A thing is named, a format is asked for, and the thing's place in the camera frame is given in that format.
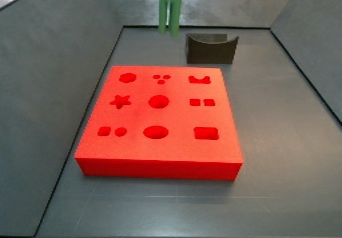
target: table surface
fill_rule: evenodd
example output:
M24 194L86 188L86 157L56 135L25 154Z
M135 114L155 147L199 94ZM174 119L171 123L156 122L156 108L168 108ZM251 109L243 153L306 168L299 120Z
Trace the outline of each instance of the table surface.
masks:
M78 138L37 236L341 236L341 125L269 30L126 28L104 77L112 65L187 66L187 33L239 36L233 65L191 65L223 71L238 179L86 177Z

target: red foam block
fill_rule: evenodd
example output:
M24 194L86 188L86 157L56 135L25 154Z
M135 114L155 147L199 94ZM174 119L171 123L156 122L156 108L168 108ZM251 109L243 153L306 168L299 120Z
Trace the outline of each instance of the red foam block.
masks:
M220 70L114 67L75 159L86 175L234 180L243 157Z

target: gray enclosure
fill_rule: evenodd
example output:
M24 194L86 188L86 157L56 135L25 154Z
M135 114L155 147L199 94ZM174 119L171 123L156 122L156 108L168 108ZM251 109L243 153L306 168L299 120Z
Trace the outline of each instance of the gray enclosure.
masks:
M158 0L19 0L1 9L0 236L342 235L342 132L325 105L341 118L342 1L289 1L183 0L184 26L265 29L183 28L171 38L124 28L120 40L123 25L156 25ZM242 36L234 64L219 66L241 177L86 178L72 148L98 82L112 64L186 65L184 33L198 31Z
M342 122L342 0L293 0L273 32Z

